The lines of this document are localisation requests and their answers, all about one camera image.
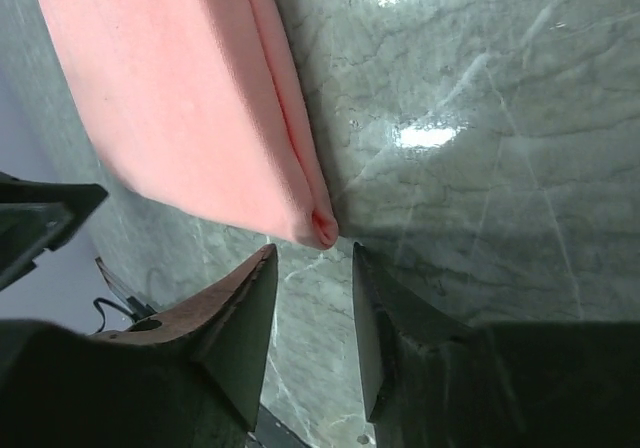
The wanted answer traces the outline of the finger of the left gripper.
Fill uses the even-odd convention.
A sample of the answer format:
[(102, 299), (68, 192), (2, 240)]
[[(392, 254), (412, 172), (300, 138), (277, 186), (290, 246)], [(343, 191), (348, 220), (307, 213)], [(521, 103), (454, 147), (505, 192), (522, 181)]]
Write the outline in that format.
[(35, 259), (71, 240), (108, 197), (98, 184), (27, 181), (1, 174), (1, 287), (36, 268)]

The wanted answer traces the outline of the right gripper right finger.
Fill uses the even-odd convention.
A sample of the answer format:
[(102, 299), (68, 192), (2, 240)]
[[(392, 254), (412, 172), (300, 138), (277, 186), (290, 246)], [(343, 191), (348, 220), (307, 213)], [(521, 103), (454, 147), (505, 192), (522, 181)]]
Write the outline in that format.
[(352, 290), (366, 419), (381, 447), (635, 447), (635, 322), (467, 326), (360, 244)]

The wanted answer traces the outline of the salmon pink t-shirt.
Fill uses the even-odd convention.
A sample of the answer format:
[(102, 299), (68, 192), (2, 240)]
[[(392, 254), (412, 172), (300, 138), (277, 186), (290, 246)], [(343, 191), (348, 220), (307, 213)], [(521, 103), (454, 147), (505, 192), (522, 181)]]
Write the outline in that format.
[(274, 0), (38, 0), (85, 131), (129, 188), (318, 249), (339, 229)]

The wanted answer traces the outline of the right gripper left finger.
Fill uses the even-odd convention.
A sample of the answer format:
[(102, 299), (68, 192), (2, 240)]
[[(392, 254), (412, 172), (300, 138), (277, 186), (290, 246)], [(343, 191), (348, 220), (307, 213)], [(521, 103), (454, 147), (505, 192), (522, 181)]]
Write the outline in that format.
[(255, 429), (278, 285), (268, 244), (124, 331), (1, 324), (5, 447), (241, 447)]

